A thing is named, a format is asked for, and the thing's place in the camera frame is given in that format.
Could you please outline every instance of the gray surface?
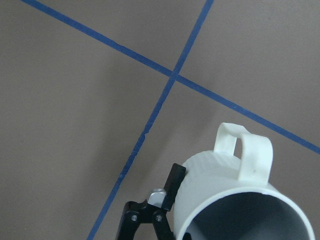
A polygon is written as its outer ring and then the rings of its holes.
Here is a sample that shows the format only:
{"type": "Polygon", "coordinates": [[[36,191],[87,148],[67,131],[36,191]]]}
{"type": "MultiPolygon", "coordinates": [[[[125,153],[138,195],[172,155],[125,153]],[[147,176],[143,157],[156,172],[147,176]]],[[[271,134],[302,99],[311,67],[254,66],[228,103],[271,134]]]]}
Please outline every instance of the gray surface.
{"type": "MultiPolygon", "coordinates": [[[[43,3],[173,69],[204,1],[43,3]]],[[[0,238],[85,239],[168,78],[20,1],[0,11],[0,238]]],[[[319,146],[319,22],[317,0],[217,0],[181,74],[319,146]]],[[[319,155],[175,83],[95,239],[221,122],[271,139],[270,182],[319,237],[319,155]]]]}

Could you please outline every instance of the mug handle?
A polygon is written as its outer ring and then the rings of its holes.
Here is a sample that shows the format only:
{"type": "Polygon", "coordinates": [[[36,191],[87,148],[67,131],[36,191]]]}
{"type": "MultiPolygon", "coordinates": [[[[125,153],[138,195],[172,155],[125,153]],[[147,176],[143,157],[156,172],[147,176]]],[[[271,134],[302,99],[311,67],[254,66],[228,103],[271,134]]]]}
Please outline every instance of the mug handle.
{"type": "Polygon", "coordinates": [[[273,147],[267,137],[252,134],[241,125],[223,122],[217,131],[213,152],[233,156],[237,138],[242,141],[238,180],[268,184],[273,147]]]}

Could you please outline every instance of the blue tape line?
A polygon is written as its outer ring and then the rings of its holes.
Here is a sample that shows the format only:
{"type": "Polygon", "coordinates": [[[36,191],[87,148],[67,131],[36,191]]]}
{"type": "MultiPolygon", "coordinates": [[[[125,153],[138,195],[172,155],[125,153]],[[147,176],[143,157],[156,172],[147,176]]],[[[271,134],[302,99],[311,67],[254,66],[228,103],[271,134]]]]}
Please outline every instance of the blue tape line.
{"type": "Polygon", "coordinates": [[[81,24],[80,22],[73,20],[72,18],[63,15],[62,13],[42,4],[41,2],[38,2],[36,0],[21,0],[22,2],[40,10],[41,12],[44,12],[45,14],[50,15],[51,17],[69,25],[70,27],[73,27],[77,30],[79,30],[80,32],[87,34],[88,36],[108,45],[109,47],[129,56],[130,58],[133,58],[134,60],[166,75],[166,76],[170,76],[170,74],[172,73],[171,70],[165,68],[164,66],[161,66],[160,64],[146,58],[145,56],[125,47],[122,45],[119,45],[118,43],[116,43],[115,41],[111,40],[110,38],[102,35],[101,33],[81,24]]]}
{"type": "Polygon", "coordinates": [[[170,74],[170,78],[168,80],[168,82],[166,83],[162,93],[161,93],[161,96],[160,98],[158,99],[146,125],[144,126],[144,130],[142,131],[140,137],[138,138],[138,141],[136,142],[127,162],[125,163],[117,181],[115,182],[112,190],[111,190],[111,193],[109,194],[107,200],[105,201],[105,204],[103,205],[102,207],[102,210],[100,211],[88,237],[87,237],[87,240],[93,240],[102,221],[104,220],[112,202],[114,201],[116,195],[117,195],[117,192],[121,186],[121,183],[123,182],[125,176],[127,175],[128,171],[130,170],[132,164],[134,163],[135,159],[136,159],[136,156],[137,154],[139,153],[142,145],[144,144],[144,141],[146,139],[146,134],[149,133],[150,129],[152,128],[152,126],[154,125],[155,123],[155,120],[164,104],[164,102],[166,101],[169,93],[170,93],[170,90],[172,89],[176,79],[178,78],[178,75],[179,75],[179,72],[182,68],[182,66],[184,65],[186,59],[187,59],[187,56],[199,34],[199,31],[200,31],[200,28],[201,28],[201,25],[204,23],[205,19],[206,19],[206,16],[208,15],[208,12],[212,6],[212,3],[213,3],[213,0],[207,0],[202,8],[202,11],[191,31],[191,34],[182,50],[182,53],[174,67],[174,70],[172,71],[172,73],[170,74]]]}
{"type": "MultiPolygon", "coordinates": [[[[125,46],[121,46],[119,44],[117,44],[116,42],[114,42],[113,40],[111,40],[110,38],[106,37],[106,36],[103,36],[101,33],[98,33],[92,29],[90,29],[89,27],[55,11],[54,9],[36,1],[36,0],[21,0],[22,2],[25,2],[26,4],[29,4],[30,6],[56,18],[57,20],[60,20],[62,22],[64,22],[65,24],[68,24],[69,26],[87,34],[88,36],[108,45],[109,47],[133,58],[134,60],[137,60],[139,61],[140,63],[166,75],[167,77],[170,77],[170,75],[172,74],[172,71],[169,70],[168,68],[164,67],[164,66],[161,66],[160,64],[142,56],[141,54],[125,47],[125,46]]],[[[184,78],[183,76],[180,76],[179,75],[179,78],[177,79],[178,82],[180,82],[181,84],[184,84],[186,85],[187,87],[197,91],[198,93],[201,93],[227,107],[229,107],[230,109],[232,110],[235,110],[237,111],[238,113],[256,121],[257,123],[260,123],[262,125],[264,125],[265,127],[283,135],[284,137],[298,143],[298,144],[301,144],[302,146],[310,149],[311,151],[314,151],[318,154],[320,154],[320,147],[304,140],[303,138],[283,129],[282,127],[268,121],[268,120],[261,120],[259,121],[259,119],[263,119],[262,117],[256,115],[255,113],[253,112],[250,112],[248,110],[246,110],[245,108],[237,105],[236,103],[233,103],[232,101],[229,101],[225,98],[223,98],[222,96],[219,96],[217,95],[216,93],[212,92],[212,91],[209,91],[208,89],[196,84],[195,82],[192,82],[186,78],[184,78]]]]}
{"type": "Polygon", "coordinates": [[[310,150],[314,151],[315,153],[320,154],[320,147],[312,144],[311,142],[309,142],[307,140],[304,140],[303,138],[293,134],[292,132],[285,130],[284,128],[268,121],[267,119],[255,114],[255,113],[253,113],[252,111],[249,111],[249,110],[243,108],[242,106],[204,88],[203,86],[200,86],[200,85],[196,84],[195,82],[190,81],[187,78],[180,76],[180,75],[179,75],[179,78],[177,79],[177,82],[191,88],[192,90],[197,91],[200,94],[203,94],[203,95],[217,101],[218,103],[246,116],[249,119],[252,119],[253,121],[281,134],[282,136],[306,147],[307,149],[310,149],[310,150]]]}
{"type": "Polygon", "coordinates": [[[87,240],[94,239],[101,223],[103,222],[112,202],[114,201],[114,199],[117,195],[117,192],[121,186],[121,183],[123,182],[125,176],[127,175],[128,171],[130,170],[132,164],[134,163],[135,158],[136,158],[138,152],[140,151],[140,149],[146,139],[146,134],[149,133],[151,127],[153,126],[153,124],[154,124],[154,122],[155,122],[155,120],[156,120],[156,118],[162,108],[162,105],[165,102],[174,82],[175,82],[174,80],[168,80],[167,84],[165,85],[158,102],[156,103],[146,125],[144,126],[144,130],[142,131],[141,135],[139,136],[128,160],[126,161],[118,179],[116,180],[116,182],[111,190],[111,193],[109,194],[108,198],[106,199],[97,219],[95,220],[93,227],[87,237],[87,240]]]}

